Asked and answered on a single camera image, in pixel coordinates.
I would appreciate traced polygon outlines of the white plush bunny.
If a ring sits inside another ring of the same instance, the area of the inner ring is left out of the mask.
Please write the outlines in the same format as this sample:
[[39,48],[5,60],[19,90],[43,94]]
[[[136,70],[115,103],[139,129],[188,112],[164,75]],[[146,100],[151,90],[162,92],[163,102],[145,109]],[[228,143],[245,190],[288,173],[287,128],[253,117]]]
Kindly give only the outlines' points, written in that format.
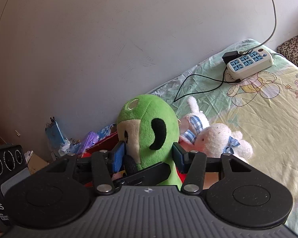
[[191,111],[180,119],[179,125],[179,143],[185,151],[216,158],[229,153],[245,162],[252,158],[253,148],[243,139],[242,132],[233,132],[223,123],[211,125],[193,96],[187,98],[187,104]]

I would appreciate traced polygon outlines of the cartoon print bed sheet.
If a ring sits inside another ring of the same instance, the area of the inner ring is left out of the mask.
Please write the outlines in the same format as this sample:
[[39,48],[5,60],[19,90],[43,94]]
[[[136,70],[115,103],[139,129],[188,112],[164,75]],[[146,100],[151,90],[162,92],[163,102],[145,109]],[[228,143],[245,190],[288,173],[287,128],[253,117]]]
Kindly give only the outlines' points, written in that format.
[[192,94],[211,124],[240,131],[253,147],[250,164],[293,196],[287,226],[298,235],[298,67],[276,52],[273,65],[234,83],[217,53],[153,89],[178,117]]

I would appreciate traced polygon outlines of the green plush toy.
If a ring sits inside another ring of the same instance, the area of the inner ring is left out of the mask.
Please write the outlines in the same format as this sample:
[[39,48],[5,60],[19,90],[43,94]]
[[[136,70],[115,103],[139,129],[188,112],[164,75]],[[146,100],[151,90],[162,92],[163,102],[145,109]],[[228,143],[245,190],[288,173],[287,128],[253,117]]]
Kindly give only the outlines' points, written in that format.
[[179,123],[173,109],[158,96],[139,95],[125,103],[117,119],[118,139],[138,170],[158,162],[170,166],[161,185],[182,186],[172,159],[172,145],[179,140]]

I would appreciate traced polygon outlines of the black power adapter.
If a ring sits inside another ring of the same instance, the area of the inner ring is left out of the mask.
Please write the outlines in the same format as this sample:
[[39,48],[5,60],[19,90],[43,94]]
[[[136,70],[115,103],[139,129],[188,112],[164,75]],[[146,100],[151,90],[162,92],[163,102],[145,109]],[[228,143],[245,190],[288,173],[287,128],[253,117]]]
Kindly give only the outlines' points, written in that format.
[[238,51],[230,51],[223,54],[222,60],[225,64],[228,64],[232,60],[235,60],[239,57],[240,57],[240,54]]

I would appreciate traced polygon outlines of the brown cardboard box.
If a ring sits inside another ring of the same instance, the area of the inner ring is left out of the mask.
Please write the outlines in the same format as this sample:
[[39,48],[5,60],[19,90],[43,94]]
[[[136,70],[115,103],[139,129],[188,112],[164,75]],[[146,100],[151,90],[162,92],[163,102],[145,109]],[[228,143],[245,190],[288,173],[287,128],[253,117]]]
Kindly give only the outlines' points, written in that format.
[[48,162],[46,162],[36,154],[32,154],[27,164],[31,175],[49,165]]

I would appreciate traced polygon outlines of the red cardboard box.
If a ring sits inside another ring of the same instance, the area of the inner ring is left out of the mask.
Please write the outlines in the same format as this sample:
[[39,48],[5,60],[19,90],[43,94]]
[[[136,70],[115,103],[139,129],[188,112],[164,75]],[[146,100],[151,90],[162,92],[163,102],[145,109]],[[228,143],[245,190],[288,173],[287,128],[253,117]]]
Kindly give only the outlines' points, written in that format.
[[[83,154],[82,158],[90,157],[92,153],[98,152],[101,150],[110,151],[114,148],[114,146],[118,143],[118,134],[114,132],[109,136],[105,137],[101,141],[98,141],[94,146],[88,148]],[[219,181],[219,174],[218,173],[206,173],[204,177],[204,185],[203,189],[210,188],[214,183]]]

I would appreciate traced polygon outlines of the dark patterned cushion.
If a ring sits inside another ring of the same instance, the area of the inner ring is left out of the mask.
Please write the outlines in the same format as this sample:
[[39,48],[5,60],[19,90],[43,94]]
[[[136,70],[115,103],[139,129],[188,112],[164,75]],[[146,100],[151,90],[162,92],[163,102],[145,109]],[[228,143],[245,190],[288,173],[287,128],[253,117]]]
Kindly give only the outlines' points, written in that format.
[[298,67],[298,35],[279,45],[277,52]]

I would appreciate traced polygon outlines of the white blue power strip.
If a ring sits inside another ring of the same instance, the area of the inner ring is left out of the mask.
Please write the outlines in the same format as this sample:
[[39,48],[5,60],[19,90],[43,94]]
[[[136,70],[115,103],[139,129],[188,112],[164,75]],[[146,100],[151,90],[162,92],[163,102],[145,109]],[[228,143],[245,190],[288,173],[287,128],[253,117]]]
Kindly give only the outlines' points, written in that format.
[[259,73],[272,65],[272,55],[267,50],[259,48],[229,61],[227,63],[227,68],[228,73],[233,80],[242,80]]

